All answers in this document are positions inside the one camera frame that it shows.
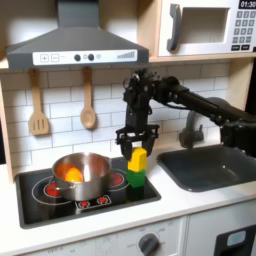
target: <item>white cabinet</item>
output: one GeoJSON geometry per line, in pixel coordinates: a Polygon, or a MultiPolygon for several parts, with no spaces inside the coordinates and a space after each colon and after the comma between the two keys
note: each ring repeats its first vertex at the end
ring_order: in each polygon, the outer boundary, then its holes
{"type": "MultiPolygon", "coordinates": [[[[214,250],[218,235],[240,230],[255,224],[255,200],[191,215],[188,226],[186,253],[184,256],[215,256],[214,250]]],[[[241,238],[243,234],[239,233],[237,236],[241,238]]],[[[254,255],[256,255],[255,243],[251,256],[254,255]]]]}

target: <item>stainless steel pot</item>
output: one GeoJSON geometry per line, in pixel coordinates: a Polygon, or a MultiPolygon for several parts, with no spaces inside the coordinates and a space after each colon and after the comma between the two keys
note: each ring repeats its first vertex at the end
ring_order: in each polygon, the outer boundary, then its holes
{"type": "Polygon", "coordinates": [[[109,188],[110,159],[97,154],[76,153],[60,158],[52,167],[56,189],[67,200],[85,201],[102,196],[109,188]],[[59,164],[72,164],[84,176],[84,182],[67,182],[56,174],[59,164]]]}

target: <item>hood control panel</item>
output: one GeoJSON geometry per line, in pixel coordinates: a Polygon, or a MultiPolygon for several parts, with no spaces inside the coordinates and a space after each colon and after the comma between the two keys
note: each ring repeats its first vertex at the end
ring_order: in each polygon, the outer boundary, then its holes
{"type": "Polygon", "coordinates": [[[136,62],[138,50],[34,52],[32,56],[35,66],[136,62]]]}

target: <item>wooden spoon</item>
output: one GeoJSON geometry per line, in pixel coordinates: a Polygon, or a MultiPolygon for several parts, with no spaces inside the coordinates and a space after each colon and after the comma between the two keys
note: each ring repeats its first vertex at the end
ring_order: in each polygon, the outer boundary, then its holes
{"type": "Polygon", "coordinates": [[[92,108],[92,70],[83,69],[84,74],[84,109],[81,112],[80,119],[84,128],[92,129],[96,124],[96,114],[92,108]]]}
{"type": "Polygon", "coordinates": [[[32,84],[32,96],[34,104],[34,113],[29,120],[29,130],[33,135],[46,134],[49,131],[49,122],[43,114],[40,98],[40,72],[36,69],[29,71],[32,84]]]}

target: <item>microwave window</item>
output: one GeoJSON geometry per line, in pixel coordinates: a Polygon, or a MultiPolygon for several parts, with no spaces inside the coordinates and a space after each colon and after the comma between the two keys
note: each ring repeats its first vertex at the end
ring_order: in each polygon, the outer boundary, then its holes
{"type": "Polygon", "coordinates": [[[227,8],[183,8],[180,44],[224,41],[227,8]]]}

